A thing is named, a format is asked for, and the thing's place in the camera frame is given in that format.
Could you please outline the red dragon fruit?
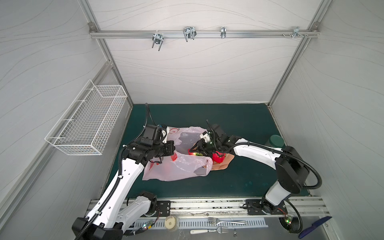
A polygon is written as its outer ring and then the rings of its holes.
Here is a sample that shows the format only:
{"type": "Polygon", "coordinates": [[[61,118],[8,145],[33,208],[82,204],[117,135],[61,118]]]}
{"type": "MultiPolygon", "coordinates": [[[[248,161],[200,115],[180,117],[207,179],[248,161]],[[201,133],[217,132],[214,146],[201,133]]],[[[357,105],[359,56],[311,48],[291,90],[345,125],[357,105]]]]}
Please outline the red dragon fruit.
{"type": "Polygon", "coordinates": [[[226,154],[215,152],[212,154],[212,160],[216,164],[221,164],[226,158],[226,154]]]}

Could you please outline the pink strawberry plastic bag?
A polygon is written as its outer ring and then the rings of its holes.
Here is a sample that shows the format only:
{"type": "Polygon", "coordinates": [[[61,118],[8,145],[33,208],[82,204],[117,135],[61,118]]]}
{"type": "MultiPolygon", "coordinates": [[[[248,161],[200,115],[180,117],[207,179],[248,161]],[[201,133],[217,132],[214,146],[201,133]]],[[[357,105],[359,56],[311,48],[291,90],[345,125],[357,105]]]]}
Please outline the pink strawberry plastic bag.
{"type": "Polygon", "coordinates": [[[201,127],[167,127],[167,140],[174,141],[176,150],[172,156],[154,158],[144,169],[143,181],[160,180],[172,182],[194,177],[205,177],[213,167],[213,160],[207,156],[189,154],[206,130],[201,127]]]}

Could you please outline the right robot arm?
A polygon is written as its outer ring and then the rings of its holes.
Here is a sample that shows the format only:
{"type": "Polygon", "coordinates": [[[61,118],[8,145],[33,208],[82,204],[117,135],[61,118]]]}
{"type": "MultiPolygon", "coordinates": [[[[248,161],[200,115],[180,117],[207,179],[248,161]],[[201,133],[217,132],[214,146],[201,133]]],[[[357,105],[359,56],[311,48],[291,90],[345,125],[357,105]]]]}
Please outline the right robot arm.
{"type": "Polygon", "coordinates": [[[295,148],[273,148],[250,142],[236,135],[227,135],[219,125],[209,125],[200,139],[191,147],[190,153],[206,157],[223,157],[225,154],[252,159],[276,171],[277,180],[256,204],[248,204],[266,215],[279,210],[279,205],[301,190],[315,190],[323,180],[318,171],[305,162],[295,148]]]}

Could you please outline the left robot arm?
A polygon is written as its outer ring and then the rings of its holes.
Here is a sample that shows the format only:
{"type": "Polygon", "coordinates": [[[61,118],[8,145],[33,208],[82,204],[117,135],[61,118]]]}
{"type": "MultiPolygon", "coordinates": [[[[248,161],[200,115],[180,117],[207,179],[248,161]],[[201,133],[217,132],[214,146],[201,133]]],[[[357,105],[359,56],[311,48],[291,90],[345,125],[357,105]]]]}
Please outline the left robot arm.
{"type": "Polygon", "coordinates": [[[167,125],[150,124],[153,120],[146,106],[146,120],[139,135],[123,145],[118,154],[118,171],[94,208],[83,218],[77,218],[72,230],[77,240],[121,240],[141,234],[149,225],[131,231],[130,227],[144,215],[159,215],[157,196],[142,192],[133,203],[122,208],[130,189],[151,160],[161,164],[164,157],[174,154],[175,144],[168,140],[167,125]]]}

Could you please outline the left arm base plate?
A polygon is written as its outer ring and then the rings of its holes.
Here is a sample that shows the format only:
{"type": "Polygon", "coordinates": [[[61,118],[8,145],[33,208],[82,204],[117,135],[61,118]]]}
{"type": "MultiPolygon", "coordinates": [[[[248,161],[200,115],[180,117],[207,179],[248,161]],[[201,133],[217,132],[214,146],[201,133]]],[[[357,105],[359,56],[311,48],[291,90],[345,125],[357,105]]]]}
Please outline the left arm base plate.
{"type": "Polygon", "coordinates": [[[170,201],[153,201],[148,212],[149,217],[168,217],[171,213],[170,201]]]}

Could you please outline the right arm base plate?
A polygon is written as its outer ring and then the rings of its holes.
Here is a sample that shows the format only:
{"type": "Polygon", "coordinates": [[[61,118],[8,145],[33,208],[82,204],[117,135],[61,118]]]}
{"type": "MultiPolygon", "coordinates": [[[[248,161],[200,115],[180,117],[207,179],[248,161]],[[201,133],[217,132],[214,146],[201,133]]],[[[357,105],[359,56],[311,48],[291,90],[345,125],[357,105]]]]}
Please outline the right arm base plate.
{"type": "Polygon", "coordinates": [[[242,205],[242,209],[246,210],[247,214],[250,216],[284,216],[288,213],[284,201],[281,201],[277,206],[275,206],[265,199],[247,199],[246,202],[242,205]]]}

